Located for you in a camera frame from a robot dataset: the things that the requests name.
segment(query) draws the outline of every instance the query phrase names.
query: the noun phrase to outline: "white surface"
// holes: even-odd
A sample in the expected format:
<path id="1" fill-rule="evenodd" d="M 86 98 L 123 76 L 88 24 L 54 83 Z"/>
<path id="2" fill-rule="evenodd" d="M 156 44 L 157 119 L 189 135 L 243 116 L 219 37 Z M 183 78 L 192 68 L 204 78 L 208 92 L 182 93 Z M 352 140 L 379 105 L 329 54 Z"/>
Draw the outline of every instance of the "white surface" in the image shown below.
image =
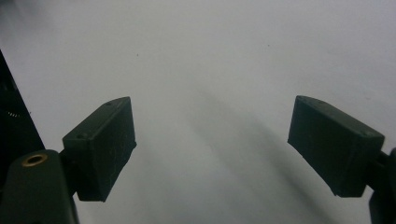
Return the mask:
<path id="1" fill-rule="evenodd" d="M 0 48 L 46 148 L 129 95 L 136 141 L 81 223 L 370 223 L 286 141 L 294 97 L 396 146 L 394 1 L 0 0 Z"/>

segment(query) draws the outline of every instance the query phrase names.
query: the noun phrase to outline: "brass ring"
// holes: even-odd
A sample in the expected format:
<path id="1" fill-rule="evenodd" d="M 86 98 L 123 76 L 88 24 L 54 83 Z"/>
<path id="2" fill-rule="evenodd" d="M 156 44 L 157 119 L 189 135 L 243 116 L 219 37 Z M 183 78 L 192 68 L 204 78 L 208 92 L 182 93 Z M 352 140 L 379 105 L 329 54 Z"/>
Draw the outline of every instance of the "brass ring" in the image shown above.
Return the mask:
<path id="1" fill-rule="evenodd" d="M 44 153 L 35 154 L 33 156 L 30 156 L 29 158 L 26 158 L 22 162 L 22 166 L 24 166 L 24 167 L 36 166 L 36 165 L 46 161 L 48 157 L 49 156 L 47 156 L 47 154 L 44 154 Z"/>

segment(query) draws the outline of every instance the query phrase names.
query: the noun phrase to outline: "white table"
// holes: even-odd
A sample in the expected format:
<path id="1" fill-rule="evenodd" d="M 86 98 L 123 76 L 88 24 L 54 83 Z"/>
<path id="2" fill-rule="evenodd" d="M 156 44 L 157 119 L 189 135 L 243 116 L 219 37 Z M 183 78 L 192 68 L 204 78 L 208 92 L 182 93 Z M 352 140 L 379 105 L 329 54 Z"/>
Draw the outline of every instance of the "white table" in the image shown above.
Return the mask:
<path id="1" fill-rule="evenodd" d="M 289 146 L 294 97 L 396 146 L 394 1 L 1 0 L 0 49 L 46 148 L 131 96 L 137 148 L 81 223 L 370 223 Z"/>

